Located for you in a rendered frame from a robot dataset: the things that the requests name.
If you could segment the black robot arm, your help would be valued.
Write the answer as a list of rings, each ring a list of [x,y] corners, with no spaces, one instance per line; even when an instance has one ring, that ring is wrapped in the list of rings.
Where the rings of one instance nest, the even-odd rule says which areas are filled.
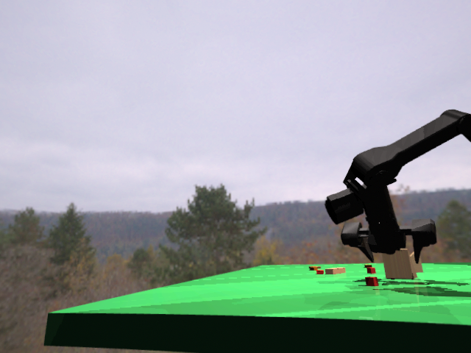
[[[326,197],[325,208],[335,224],[364,213],[388,209],[391,199],[387,185],[397,180],[402,167],[426,152],[463,135],[471,142],[471,114],[445,110],[432,122],[388,146],[366,150],[353,158],[344,178],[347,189]],[[363,185],[355,178],[358,177]],[[406,234],[394,218],[370,221],[368,244],[374,253],[394,254],[406,247]]]

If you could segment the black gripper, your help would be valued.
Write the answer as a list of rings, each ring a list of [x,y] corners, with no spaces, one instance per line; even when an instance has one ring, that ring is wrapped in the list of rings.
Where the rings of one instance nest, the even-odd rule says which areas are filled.
[[[396,215],[391,205],[388,209],[380,212],[365,212],[365,219],[370,221],[384,222],[387,218],[394,218],[397,222]],[[436,243],[436,226],[435,222],[430,219],[413,219],[411,226],[399,226],[400,231],[406,235],[412,235],[414,246],[414,259],[416,264],[419,262],[419,255],[423,247],[429,247]],[[368,244],[369,228],[363,228],[361,222],[345,223],[341,231],[341,241],[345,246],[356,247],[360,249],[373,263],[374,257]]]

